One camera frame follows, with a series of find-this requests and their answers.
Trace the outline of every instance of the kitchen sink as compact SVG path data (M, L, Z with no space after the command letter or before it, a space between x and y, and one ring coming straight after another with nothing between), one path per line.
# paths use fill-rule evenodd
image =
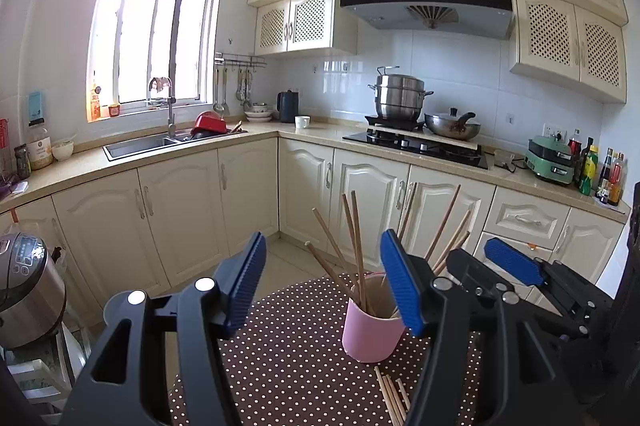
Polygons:
M215 139L222 136L225 136L225 134L202 137L198 140ZM158 133L156 135L149 135L146 137L139 137L137 139L129 139L114 144L108 144L107 146L103 146L102 149L107 155L107 159L109 161L114 161L116 159L131 157L132 155L137 155L147 151L159 150L170 146L178 146L179 144L191 141L191 131L181 130L180 132L176 132L174 137L169 137L169 134L167 133Z

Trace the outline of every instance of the utensil rack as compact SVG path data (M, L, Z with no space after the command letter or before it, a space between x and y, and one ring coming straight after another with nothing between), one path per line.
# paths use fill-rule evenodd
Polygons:
M216 52L214 56L214 64L216 66L236 67L241 69L263 69L267 66L267 62L261 56L247 56L246 54L228 54L224 52Z

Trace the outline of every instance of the table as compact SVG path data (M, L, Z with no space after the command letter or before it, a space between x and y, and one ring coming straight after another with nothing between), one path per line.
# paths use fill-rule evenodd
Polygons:
M391 424L373 364L342 349L347 298L329 278L281 289L256 302L244 329L220 352L244 426L382 426ZM378 364L402 379L412 395L428 352L428 339L405 332L396 351ZM470 338L467 390L458 424L472 423L478 353ZM174 426L188 413L178 376L169 402Z

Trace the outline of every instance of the window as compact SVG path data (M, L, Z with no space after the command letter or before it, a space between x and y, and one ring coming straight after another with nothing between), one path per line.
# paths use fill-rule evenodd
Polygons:
M98 0L92 28L89 84L100 104L140 110L151 78L175 82L178 104L199 102L207 70L211 0Z

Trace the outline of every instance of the electrical outlet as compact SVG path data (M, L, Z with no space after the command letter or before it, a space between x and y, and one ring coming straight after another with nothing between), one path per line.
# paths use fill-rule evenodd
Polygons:
M542 129L542 135L544 137L556 137L560 134L562 136L562 142L566 142L566 130L556 124L545 123Z

